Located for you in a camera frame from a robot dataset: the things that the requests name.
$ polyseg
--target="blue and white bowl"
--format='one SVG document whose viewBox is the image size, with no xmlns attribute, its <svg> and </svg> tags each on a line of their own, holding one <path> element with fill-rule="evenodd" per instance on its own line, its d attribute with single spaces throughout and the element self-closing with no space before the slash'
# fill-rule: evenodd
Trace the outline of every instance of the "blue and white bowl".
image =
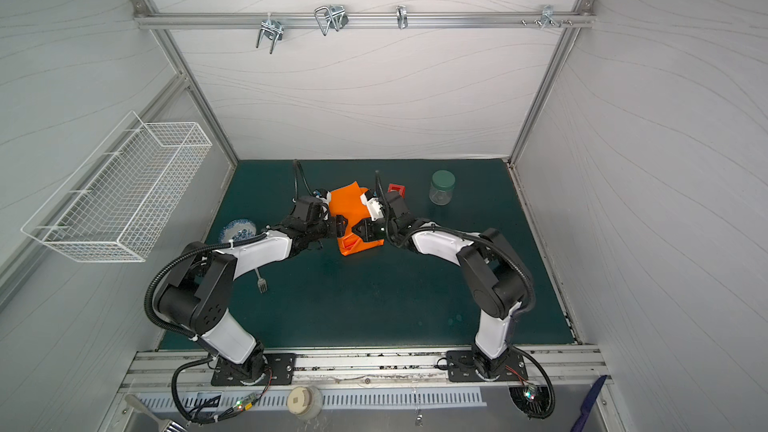
<svg viewBox="0 0 768 432">
<path fill-rule="evenodd" d="M 255 237 L 257 234 L 256 224 L 247 218 L 238 218 L 221 229 L 221 232 L 219 232 L 219 244 L 229 242 L 230 240 L 244 240 Z"/>
</svg>

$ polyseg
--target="black mounting plate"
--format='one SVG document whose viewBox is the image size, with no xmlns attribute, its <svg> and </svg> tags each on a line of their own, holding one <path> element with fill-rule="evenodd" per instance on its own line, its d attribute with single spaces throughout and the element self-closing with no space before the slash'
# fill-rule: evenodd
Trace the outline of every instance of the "black mounting plate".
<svg viewBox="0 0 768 432">
<path fill-rule="evenodd" d="M 293 366 L 296 363 L 296 354 L 264 354 L 266 366 L 272 369 L 272 383 L 270 385 L 290 385 L 293 380 Z M 255 385 L 266 385 L 270 378 L 262 377 Z M 226 360 L 216 361 L 216 370 L 210 380 L 214 387 L 226 387 L 227 385 L 242 386 L 238 380 L 232 377 L 232 368 Z"/>
<path fill-rule="evenodd" d="M 446 352 L 448 360 L 448 380 L 451 382 L 485 382 L 475 371 L 475 362 L 472 358 L 471 350 L 449 350 Z M 528 372 L 525 370 L 525 362 L 520 354 L 510 353 L 504 365 L 509 366 L 515 372 L 520 374 L 523 379 L 528 378 Z M 504 371 L 496 382 L 505 382 L 508 380 L 518 381 L 518 377 L 509 370 Z"/>
</svg>

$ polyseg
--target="red wire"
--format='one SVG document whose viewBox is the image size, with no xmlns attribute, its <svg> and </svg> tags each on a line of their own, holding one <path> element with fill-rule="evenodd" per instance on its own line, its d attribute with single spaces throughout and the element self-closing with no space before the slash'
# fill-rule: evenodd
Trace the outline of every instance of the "red wire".
<svg viewBox="0 0 768 432">
<path fill-rule="evenodd" d="M 272 369 L 267 369 L 270 372 L 270 380 L 266 383 L 266 387 L 264 388 L 264 392 L 261 393 L 259 396 L 259 400 L 261 400 L 262 397 L 264 397 L 264 394 L 270 389 L 270 385 L 272 384 Z"/>
<path fill-rule="evenodd" d="M 521 384 L 525 385 L 525 383 L 528 382 L 527 380 L 523 379 L 523 377 L 520 374 L 518 374 L 518 372 L 515 369 L 509 367 L 508 365 L 505 365 L 505 367 L 507 368 L 507 370 L 509 370 L 510 372 L 518 376 L 518 379 L 520 379 Z"/>
</svg>

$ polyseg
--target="glass jar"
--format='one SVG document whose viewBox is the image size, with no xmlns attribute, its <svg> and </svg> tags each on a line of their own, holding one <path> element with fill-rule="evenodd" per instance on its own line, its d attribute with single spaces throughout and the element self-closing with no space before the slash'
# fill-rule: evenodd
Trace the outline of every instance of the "glass jar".
<svg viewBox="0 0 768 432">
<path fill-rule="evenodd" d="M 454 186 L 456 186 L 456 177 L 447 170 L 438 170 L 432 174 L 432 183 L 429 184 L 429 200 L 438 206 L 444 206 L 451 201 Z"/>
</svg>

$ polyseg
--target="metal hook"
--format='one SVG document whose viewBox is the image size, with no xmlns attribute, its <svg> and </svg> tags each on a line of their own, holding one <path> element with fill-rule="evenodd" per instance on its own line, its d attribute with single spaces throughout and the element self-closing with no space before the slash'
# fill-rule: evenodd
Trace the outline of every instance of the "metal hook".
<svg viewBox="0 0 768 432">
<path fill-rule="evenodd" d="M 350 18 L 346 16 L 346 11 L 344 10 L 343 5 L 324 5 L 317 7 L 315 9 L 315 20 L 317 20 L 317 25 L 320 26 L 320 32 L 322 32 L 323 35 L 328 34 L 331 25 L 333 25 L 333 29 L 336 32 L 339 32 L 350 22 Z"/>
<path fill-rule="evenodd" d="M 555 22 L 552 18 L 552 14 L 554 13 L 554 8 L 551 5 L 544 6 L 544 9 L 542 10 L 542 18 L 536 21 L 536 24 L 538 24 L 539 28 L 549 27 L 549 26 L 555 26 L 560 27 L 562 26 L 562 22 L 558 23 Z"/>
<path fill-rule="evenodd" d="M 283 25 L 276 20 L 272 20 L 270 16 L 267 16 L 267 19 L 261 22 L 259 35 L 256 38 L 256 48 L 259 48 L 261 38 L 266 37 L 272 41 L 272 44 L 270 45 L 270 53 L 273 53 L 275 49 L 275 43 L 277 43 L 278 40 L 283 39 Z"/>
<path fill-rule="evenodd" d="M 397 10 L 397 27 L 399 29 L 407 28 L 408 27 L 408 10 L 406 10 L 406 6 L 398 5 L 396 10 Z"/>
</svg>

